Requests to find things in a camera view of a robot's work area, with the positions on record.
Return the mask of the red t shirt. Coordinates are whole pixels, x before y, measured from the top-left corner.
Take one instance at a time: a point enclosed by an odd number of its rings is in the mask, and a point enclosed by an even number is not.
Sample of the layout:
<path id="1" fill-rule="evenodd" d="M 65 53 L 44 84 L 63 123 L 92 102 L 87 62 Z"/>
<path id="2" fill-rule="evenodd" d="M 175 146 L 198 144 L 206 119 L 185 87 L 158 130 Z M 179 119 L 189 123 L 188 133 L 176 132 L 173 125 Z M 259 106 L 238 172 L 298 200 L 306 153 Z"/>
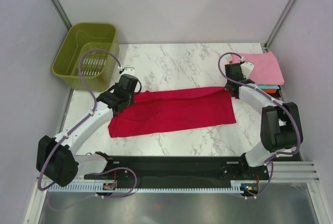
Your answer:
<path id="1" fill-rule="evenodd" d="M 141 92 L 134 105 L 112 118 L 112 138 L 236 123 L 229 92 L 221 86 Z"/>

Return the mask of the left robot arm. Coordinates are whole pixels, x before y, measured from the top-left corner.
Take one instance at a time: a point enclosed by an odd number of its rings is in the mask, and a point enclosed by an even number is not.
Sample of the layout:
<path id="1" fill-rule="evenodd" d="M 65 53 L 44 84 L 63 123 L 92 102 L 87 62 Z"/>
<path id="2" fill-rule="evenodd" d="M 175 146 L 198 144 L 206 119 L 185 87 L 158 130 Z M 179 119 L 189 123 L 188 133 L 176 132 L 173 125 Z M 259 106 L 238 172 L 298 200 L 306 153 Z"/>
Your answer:
<path id="1" fill-rule="evenodd" d="M 61 187 L 88 174 L 96 173 L 103 179 L 112 177 L 114 166 L 108 163 L 108 155 L 102 152 L 79 155 L 78 151 L 102 125 L 134 104 L 135 89 L 140 85 L 135 76 L 123 74 L 117 83 L 93 98 L 93 107 L 78 122 L 54 137 L 45 135 L 39 140 L 36 168 L 41 191 L 48 188 L 42 186 L 43 176 Z"/>

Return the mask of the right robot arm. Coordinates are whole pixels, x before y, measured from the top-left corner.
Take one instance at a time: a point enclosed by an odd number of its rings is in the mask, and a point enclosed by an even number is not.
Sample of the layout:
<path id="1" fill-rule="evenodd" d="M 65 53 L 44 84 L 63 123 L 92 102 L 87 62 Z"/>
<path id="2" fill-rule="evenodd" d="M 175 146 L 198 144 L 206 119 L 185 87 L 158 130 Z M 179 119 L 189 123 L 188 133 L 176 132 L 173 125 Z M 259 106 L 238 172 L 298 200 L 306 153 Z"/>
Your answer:
<path id="1" fill-rule="evenodd" d="M 242 156 L 245 162 L 238 166 L 239 175 L 250 179 L 257 173 L 257 167 L 266 165 L 274 157 L 293 155 L 290 150 L 299 151 L 303 133 L 298 107 L 295 103 L 284 103 L 260 90 L 243 75 L 241 63 L 225 65 L 226 90 L 261 115 L 260 141 Z"/>

